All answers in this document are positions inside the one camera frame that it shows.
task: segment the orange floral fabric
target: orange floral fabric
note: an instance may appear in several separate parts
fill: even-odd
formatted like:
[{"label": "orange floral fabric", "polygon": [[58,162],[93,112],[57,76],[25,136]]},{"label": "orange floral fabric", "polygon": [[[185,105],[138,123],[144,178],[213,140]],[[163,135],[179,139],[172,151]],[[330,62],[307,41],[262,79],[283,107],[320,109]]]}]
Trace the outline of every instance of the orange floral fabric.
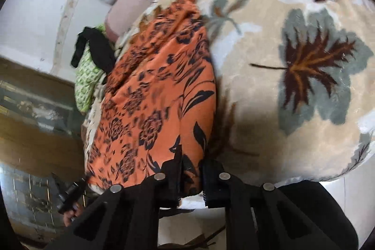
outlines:
[{"label": "orange floral fabric", "polygon": [[182,151],[186,194],[199,191],[216,89],[195,0],[177,0],[140,33],[108,77],[87,163],[89,183],[139,184]]}]

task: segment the person's hand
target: person's hand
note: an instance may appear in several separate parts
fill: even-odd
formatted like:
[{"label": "person's hand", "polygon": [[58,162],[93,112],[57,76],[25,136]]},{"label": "person's hand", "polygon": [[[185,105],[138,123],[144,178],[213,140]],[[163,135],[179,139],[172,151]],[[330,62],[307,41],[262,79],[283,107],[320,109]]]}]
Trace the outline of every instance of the person's hand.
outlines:
[{"label": "person's hand", "polygon": [[64,224],[66,227],[68,227],[72,223],[73,217],[80,216],[84,211],[84,208],[77,202],[73,205],[73,207],[74,210],[66,211],[64,213]]}]

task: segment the metal rivet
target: metal rivet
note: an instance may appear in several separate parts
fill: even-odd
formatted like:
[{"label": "metal rivet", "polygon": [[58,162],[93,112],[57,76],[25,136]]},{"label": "metal rivet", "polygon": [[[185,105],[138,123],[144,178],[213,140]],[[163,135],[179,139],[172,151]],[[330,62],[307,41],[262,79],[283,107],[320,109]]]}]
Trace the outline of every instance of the metal rivet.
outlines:
[{"label": "metal rivet", "polygon": [[163,179],[165,179],[165,174],[164,173],[156,173],[154,175],[154,179],[158,180],[158,181],[163,180]]},{"label": "metal rivet", "polygon": [[263,188],[264,188],[266,191],[271,192],[271,191],[273,191],[273,190],[275,189],[275,186],[274,186],[273,184],[271,184],[271,183],[265,183],[265,184],[263,185]]},{"label": "metal rivet", "polygon": [[228,179],[230,179],[230,177],[231,177],[231,175],[229,174],[229,173],[220,173],[220,175],[219,175],[219,178],[221,179],[221,180],[228,180]]},{"label": "metal rivet", "polygon": [[120,192],[122,189],[122,186],[121,184],[114,184],[112,187],[109,188],[109,190],[112,192],[112,193],[118,193]]}]

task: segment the black cable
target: black cable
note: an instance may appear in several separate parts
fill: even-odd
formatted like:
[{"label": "black cable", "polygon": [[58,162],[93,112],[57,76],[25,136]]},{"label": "black cable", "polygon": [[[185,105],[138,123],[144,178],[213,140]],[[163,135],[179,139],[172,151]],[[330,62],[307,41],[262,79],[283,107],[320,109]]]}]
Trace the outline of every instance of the black cable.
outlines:
[{"label": "black cable", "polygon": [[223,232],[225,230],[225,225],[222,226],[219,230],[213,232],[210,236],[206,237],[204,240],[194,244],[194,245],[181,245],[181,247],[176,247],[176,248],[164,248],[163,246],[164,245],[170,245],[170,244],[164,244],[164,245],[160,245],[158,247],[158,249],[168,249],[168,250],[180,250],[180,249],[184,249],[184,250],[194,250],[196,248],[199,248],[201,246],[203,246],[204,244],[207,244],[207,242],[209,242],[210,240],[212,240],[216,235],[218,235],[219,233]]}]

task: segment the white floor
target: white floor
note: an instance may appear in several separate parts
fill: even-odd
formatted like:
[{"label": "white floor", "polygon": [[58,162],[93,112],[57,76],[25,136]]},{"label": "white floor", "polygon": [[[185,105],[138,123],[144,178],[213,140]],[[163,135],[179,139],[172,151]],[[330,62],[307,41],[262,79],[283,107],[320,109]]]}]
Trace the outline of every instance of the white floor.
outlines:
[{"label": "white floor", "polygon": [[[346,176],[322,185],[335,198],[357,231],[361,247],[375,226],[375,157]],[[209,236],[225,224],[224,209],[201,209],[162,218],[159,244],[185,244],[200,234]],[[225,250],[225,231],[210,250]]]}]

